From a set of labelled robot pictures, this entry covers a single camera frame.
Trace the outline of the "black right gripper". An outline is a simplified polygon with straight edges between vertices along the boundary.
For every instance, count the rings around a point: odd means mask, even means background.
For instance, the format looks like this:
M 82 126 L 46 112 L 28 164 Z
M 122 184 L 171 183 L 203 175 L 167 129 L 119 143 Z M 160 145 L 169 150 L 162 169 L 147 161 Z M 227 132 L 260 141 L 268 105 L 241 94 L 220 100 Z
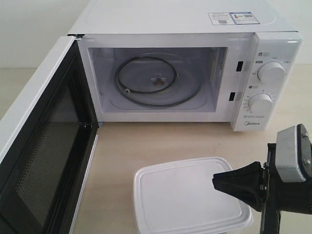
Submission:
M 213 175 L 216 190 L 261 212 L 260 233 L 280 233 L 281 212 L 312 214 L 312 180 L 283 182 L 275 166 L 276 144 L 268 144 L 267 162 Z

